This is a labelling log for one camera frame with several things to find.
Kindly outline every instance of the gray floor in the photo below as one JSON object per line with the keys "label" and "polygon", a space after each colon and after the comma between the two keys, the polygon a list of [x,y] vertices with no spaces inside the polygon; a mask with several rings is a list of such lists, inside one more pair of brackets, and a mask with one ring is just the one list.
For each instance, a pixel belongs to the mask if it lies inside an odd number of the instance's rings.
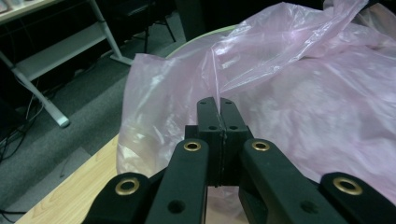
{"label": "gray floor", "polygon": [[[168,21],[177,42],[172,41],[165,26],[154,25],[150,28],[149,54],[166,57],[186,42],[177,12]],[[133,58],[143,51],[143,41],[133,39],[120,50]],[[1,209],[29,210],[118,133],[128,72],[128,65],[105,55],[57,92],[52,102],[71,124],[61,129],[45,110],[37,116],[17,153],[0,164]],[[7,217],[14,221],[19,218]],[[8,222],[0,216],[0,223]]]}

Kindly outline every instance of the shelf leg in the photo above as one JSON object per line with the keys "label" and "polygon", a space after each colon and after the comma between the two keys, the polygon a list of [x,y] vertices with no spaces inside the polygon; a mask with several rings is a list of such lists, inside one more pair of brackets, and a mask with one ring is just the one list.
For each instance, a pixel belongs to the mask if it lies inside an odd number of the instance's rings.
{"label": "shelf leg", "polygon": [[117,46],[117,42],[114,39],[113,34],[110,32],[110,28],[107,25],[107,22],[105,18],[102,15],[102,12],[100,11],[99,6],[96,4],[95,0],[90,0],[90,4],[92,7],[92,10],[96,16],[96,19],[99,21],[100,26],[102,28],[102,31],[105,33],[106,39],[108,41],[108,44],[110,47],[113,49],[113,55],[110,56],[111,59],[116,60],[120,63],[126,63],[128,65],[132,65],[132,59],[127,58],[122,56],[119,47]]}
{"label": "shelf leg", "polygon": [[21,81],[23,86],[31,91],[35,97],[37,97],[37,99],[44,105],[44,108],[47,110],[47,112],[49,112],[49,114],[53,119],[55,119],[61,128],[65,128],[70,124],[69,119],[58,109],[58,107],[56,107],[49,99],[47,99],[1,51],[0,59],[6,63],[9,69]]}

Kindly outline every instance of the plastic bag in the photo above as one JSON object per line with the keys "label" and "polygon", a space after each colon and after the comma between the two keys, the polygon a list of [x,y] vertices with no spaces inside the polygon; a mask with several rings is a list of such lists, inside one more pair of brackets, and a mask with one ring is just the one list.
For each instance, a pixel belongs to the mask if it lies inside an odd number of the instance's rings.
{"label": "plastic bag", "polygon": [[[160,171],[184,126],[196,124],[196,103],[226,97],[253,135],[277,144],[306,177],[348,173],[396,203],[396,41],[374,29],[386,28],[381,20],[351,23],[366,3],[326,1],[323,11],[281,3],[167,59],[136,55],[124,93],[119,173]],[[235,193],[209,191],[208,210],[225,214],[213,223],[245,220]]]}
{"label": "plastic bag", "polygon": [[396,27],[390,23],[393,21],[396,21],[396,16],[381,4],[375,4],[363,10],[353,20],[354,23],[371,27],[396,39]]}

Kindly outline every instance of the black chair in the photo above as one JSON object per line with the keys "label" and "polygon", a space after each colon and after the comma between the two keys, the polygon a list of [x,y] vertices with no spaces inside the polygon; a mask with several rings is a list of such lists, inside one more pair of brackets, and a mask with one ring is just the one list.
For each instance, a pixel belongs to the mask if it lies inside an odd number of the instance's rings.
{"label": "black chair", "polygon": [[171,11],[165,10],[165,0],[101,0],[98,5],[119,45],[131,37],[140,38],[135,35],[144,32],[144,52],[147,53],[149,27],[153,24],[165,25],[176,42],[166,20]]}

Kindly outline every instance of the screw hole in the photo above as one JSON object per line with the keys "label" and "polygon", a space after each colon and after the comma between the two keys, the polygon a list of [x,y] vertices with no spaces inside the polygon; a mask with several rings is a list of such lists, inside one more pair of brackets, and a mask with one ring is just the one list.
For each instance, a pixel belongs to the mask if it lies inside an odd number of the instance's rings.
{"label": "screw hole", "polygon": [[317,214],[318,213],[318,207],[316,204],[309,202],[309,201],[303,201],[300,203],[300,207],[309,214]]}
{"label": "screw hole", "polygon": [[355,181],[344,177],[336,177],[332,183],[336,188],[350,195],[360,195],[363,189]]}
{"label": "screw hole", "polygon": [[173,214],[182,213],[185,208],[186,208],[186,204],[184,204],[182,201],[179,200],[173,200],[168,204],[168,210]]}
{"label": "screw hole", "polygon": [[188,151],[197,151],[201,148],[201,144],[197,143],[197,142],[188,142],[186,144],[184,144],[184,149],[188,150]]}
{"label": "screw hole", "polygon": [[137,178],[122,179],[116,186],[116,193],[120,196],[131,195],[139,189],[140,183]]}
{"label": "screw hole", "polygon": [[270,149],[270,146],[264,142],[254,142],[251,146],[259,151],[266,151]]}
{"label": "screw hole", "polygon": [[120,187],[123,190],[132,189],[134,187],[134,183],[133,182],[125,182],[125,183],[122,183]]}

